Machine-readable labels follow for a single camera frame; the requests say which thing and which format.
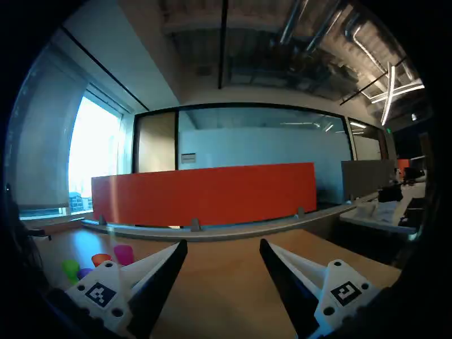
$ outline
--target purple cup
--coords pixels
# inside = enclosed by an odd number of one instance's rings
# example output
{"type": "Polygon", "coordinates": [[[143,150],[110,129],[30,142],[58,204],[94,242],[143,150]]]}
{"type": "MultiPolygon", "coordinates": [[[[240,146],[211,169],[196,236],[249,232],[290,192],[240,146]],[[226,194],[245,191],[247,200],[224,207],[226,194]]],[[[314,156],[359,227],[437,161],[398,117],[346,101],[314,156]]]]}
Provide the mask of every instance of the purple cup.
{"type": "Polygon", "coordinates": [[[77,272],[77,278],[79,278],[79,280],[82,280],[92,270],[92,268],[82,268],[81,270],[79,270],[79,272],[77,272]]]}
{"type": "Polygon", "coordinates": [[[123,266],[133,264],[133,248],[129,245],[116,245],[115,255],[119,263],[123,266]]]}

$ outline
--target desk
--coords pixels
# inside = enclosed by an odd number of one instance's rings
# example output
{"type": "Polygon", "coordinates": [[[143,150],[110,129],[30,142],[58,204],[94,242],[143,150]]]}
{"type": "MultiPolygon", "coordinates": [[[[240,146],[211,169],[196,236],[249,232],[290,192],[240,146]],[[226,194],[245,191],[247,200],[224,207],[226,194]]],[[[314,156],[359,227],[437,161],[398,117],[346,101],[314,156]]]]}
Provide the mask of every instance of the desk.
{"type": "MultiPolygon", "coordinates": [[[[371,216],[358,216],[358,208],[355,208],[351,211],[342,213],[340,215],[340,219],[347,223],[381,229],[382,231],[388,231],[392,233],[401,233],[401,234],[414,234],[418,230],[413,227],[401,227],[399,226],[400,218],[405,213],[406,208],[413,198],[423,198],[425,196],[425,183],[419,182],[414,186],[402,186],[402,195],[403,199],[397,205],[397,208],[394,211],[392,222],[389,223],[387,221],[375,220],[371,216]]],[[[376,206],[377,201],[372,201],[364,204],[371,204],[376,206]]]]}
{"type": "MultiPolygon", "coordinates": [[[[86,229],[37,239],[45,273],[54,286],[67,279],[61,262],[93,267],[91,256],[133,246],[142,259],[171,243],[110,237],[86,229]]],[[[400,270],[336,246],[301,229],[272,234],[270,242],[322,265],[342,259],[376,286],[391,286],[400,270]]],[[[260,237],[188,243],[188,254],[152,338],[290,338],[295,330],[259,253],[260,237]]]]}

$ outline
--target plastic cup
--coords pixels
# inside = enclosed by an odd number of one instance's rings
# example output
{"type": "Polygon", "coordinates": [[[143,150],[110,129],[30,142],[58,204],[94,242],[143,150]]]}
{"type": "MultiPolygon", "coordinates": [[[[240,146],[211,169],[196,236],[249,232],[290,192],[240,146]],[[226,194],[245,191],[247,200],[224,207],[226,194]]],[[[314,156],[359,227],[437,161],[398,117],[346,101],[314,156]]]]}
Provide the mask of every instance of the plastic cup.
{"type": "Polygon", "coordinates": [[[114,248],[118,262],[127,266],[133,264],[133,248],[129,245],[116,245],[114,248]]]}
{"type": "Polygon", "coordinates": [[[73,284],[78,282],[77,272],[80,270],[80,265],[75,260],[69,259],[62,263],[63,271],[68,277],[69,281],[73,284]]]}
{"type": "Polygon", "coordinates": [[[86,277],[88,275],[89,272],[91,272],[93,269],[92,268],[82,268],[81,270],[79,270],[79,272],[77,272],[77,278],[79,280],[82,280],[84,277],[86,277]]]}
{"type": "Polygon", "coordinates": [[[111,260],[111,256],[108,254],[105,254],[105,253],[99,253],[99,254],[93,255],[91,257],[91,260],[93,261],[94,266],[98,267],[104,261],[111,260]]]}

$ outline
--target desk divider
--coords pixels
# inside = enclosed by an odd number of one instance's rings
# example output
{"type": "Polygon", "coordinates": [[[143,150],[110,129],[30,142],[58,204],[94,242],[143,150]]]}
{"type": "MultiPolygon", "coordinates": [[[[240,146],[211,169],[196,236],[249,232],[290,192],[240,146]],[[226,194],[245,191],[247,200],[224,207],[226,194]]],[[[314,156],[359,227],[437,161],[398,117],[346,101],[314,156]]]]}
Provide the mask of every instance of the desk divider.
{"type": "Polygon", "coordinates": [[[189,227],[249,223],[316,210],[313,163],[187,169],[92,179],[94,218],[189,227]]]}

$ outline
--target orange cup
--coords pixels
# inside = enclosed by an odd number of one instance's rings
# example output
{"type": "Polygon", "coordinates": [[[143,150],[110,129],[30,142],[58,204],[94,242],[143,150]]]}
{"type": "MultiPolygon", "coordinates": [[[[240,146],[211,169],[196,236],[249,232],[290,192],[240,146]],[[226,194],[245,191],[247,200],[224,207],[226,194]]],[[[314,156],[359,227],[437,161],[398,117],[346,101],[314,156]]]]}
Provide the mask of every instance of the orange cup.
{"type": "Polygon", "coordinates": [[[111,256],[105,253],[99,253],[96,255],[93,255],[91,257],[91,260],[93,261],[93,264],[95,267],[98,267],[100,264],[102,264],[106,260],[111,260],[111,256]]]}

